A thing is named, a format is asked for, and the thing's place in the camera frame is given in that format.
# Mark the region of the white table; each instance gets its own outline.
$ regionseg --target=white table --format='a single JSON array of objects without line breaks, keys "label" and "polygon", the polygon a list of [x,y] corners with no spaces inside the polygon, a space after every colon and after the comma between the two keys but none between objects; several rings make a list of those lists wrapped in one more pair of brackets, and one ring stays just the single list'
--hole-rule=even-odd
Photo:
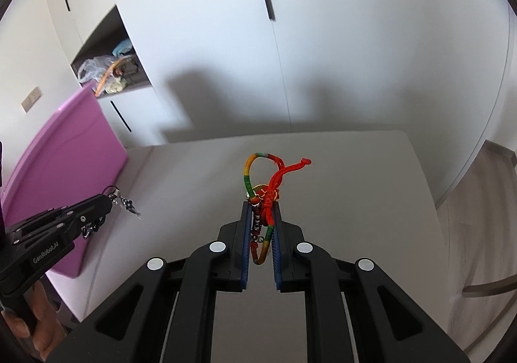
[{"label": "white table", "polygon": [[[112,212],[92,239],[82,274],[49,275],[65,303],[81,319],[149,257],[179,260],[216,239],[223,224],[240,217],[242,168],[255,151],[278,155],[286,165],[311,159],[284,176],[283,220],[300,225],[308,241],[337,259],[372,258],[446,327],[444,239],[420,164],[398,131],[258,135],[130,150],[119,185],[142,219]],[[257,159],[252,183],[267,183],[275,169]],[[244,293],[218,294],[212,361],[261,361],[264,334],[251,345],[258,333],[268,333],[269,362],[306,360],[303,294],[275,290],[270,257],[263,266],[250,264]]]}]

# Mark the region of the blue gripper pad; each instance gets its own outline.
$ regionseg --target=blue gripper pad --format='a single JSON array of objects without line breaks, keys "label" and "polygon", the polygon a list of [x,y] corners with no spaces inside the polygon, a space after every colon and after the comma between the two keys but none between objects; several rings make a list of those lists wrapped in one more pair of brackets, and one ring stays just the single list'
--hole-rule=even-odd
[{"label": "blue gripper pad", "polygon": [[280,246],[278,244],[277,239],[277,225],[275,224],[275,228],[273,230],[273,238],[271,239],[271,246],[273,249],[273,272],[275,273],[275,283],[277,285],[277,290],[280,290],[280,285],[282,284],[282,265],[280,262]]},{"label": "blue gripper pad", "polygon": [[246,230],[244,232],[244,242],[242,242],[242,273],[240,277],[241,287],[246,289],[248,285],[248,268],[250,262],[250,242],[251,242],[251,225],[253,224],[253,215],[251,207],[248,207],[246,214]]}]

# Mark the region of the white wall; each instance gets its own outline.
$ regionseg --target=white wall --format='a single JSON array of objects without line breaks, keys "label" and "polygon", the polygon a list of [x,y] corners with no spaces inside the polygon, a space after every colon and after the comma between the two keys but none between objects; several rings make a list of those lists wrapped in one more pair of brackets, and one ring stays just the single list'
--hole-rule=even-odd
[{"label": "white wall", "polygon": [[510,9],[511,26],[514,34],[513,43],[509,47],[510,60],[505,72],[505,88],[501,93],[503,97],[502,111],[494,117],[491,123],[488,139],[494,143],[505,146],[510,150],[517,150],[517,38],[515,29],[517,17]]},{"label": "white wall", "polygon": [[[43,96],[25,113],[21,102]],[[0,21],[0,141],[3,180],[52,113],[79,86],[54,31],[46,0],[13,0]]]},{"label": "white wall", "polygon": [[115,1],[169,140],[402,129],[435,201],[485,137],[507,62],[506,0],[272,0],[281,79],[247,62],[264,0]]}]

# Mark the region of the open cabinet shelf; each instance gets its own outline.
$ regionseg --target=open cabinet shelf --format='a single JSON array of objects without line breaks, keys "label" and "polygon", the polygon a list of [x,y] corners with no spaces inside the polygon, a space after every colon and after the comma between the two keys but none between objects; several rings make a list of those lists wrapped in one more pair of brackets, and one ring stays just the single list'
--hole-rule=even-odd
[{"label": "open cabinet shelf", "polygon": [[[117,6],[114,6],[97,28],[91,33],[88,40],[74,58],[71,66],[76,76],[78,75],[78,70],[81,67],[81,64],[85,60],[102,55],[112,55],[112,51],[115,46],[126,38],[128,38],[126,28],[122,23]],[[124,76],[127,85],[123,91],[112,94],[104,92],[99,96],[99,98],[117,96],[123,92],[151,86],[151,82],[142,67],[138,55],[134,49],[131,50],[130,53],[135,55],[134,62],[138,67],[138,71],[135,74]]]}]

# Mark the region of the light blue cloth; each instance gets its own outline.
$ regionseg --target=light blue cloth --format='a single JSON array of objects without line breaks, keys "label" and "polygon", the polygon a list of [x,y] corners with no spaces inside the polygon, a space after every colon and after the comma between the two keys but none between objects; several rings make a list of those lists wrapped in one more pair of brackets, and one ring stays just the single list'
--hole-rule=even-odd
[{"label": "light blue cloth", "polygon": [[131,43],[131,39],[124,39],[122,42],[119,42],[117,46],[112,51],[114,57],[120,57],[124,54],[127,54],[130,50],[133,49],[133,44]]}]

